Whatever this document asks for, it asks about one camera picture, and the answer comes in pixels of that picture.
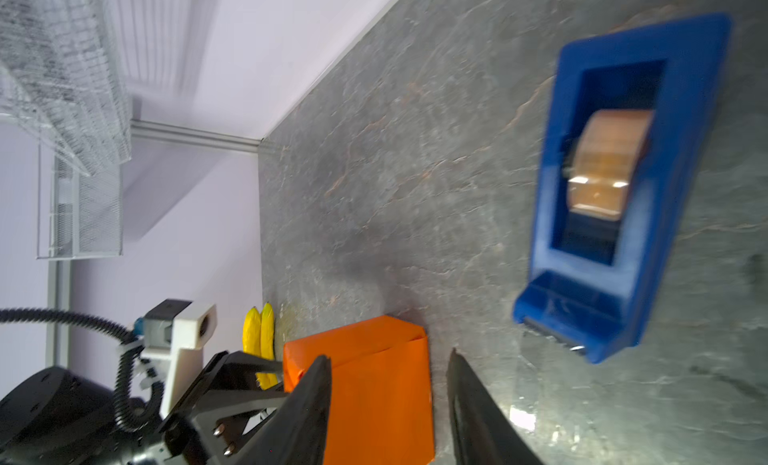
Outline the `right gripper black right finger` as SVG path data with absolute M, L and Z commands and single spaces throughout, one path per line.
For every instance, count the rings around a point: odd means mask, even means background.
M 467 360 L 453 350 L 447 369 L 449 420 L 458 464 L 541 465 Z

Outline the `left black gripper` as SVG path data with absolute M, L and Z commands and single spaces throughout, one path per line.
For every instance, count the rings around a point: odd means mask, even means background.
M 288 397 L 281 382 L 262 389 L 257 374 L 281 366 L 241 351 L 216 354 L 182 394 L 159 436 L 131 450 L 125 462 L 243 464 L 269 421 L 249 427 L 251 418 L 276 411 Z

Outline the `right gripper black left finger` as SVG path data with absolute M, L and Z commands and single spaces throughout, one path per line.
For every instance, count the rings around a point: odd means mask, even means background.
M 229 464 L 321 464 L 328 433 L 331 360 L 318 356 L 272 417 Z

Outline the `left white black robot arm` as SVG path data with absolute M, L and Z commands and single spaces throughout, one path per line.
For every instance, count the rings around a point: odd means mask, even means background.
M 205 358 L 212 305 L 167 300 L 133 327 L 35 308 L 5 309 L 1 320 L 71 325 L 119 344 L 113 389 L 51 366 L 2 399 L 5 464 L 241 463 L 287 400 L 280 385 L 257 382 L 277 362 L 243 352 Z

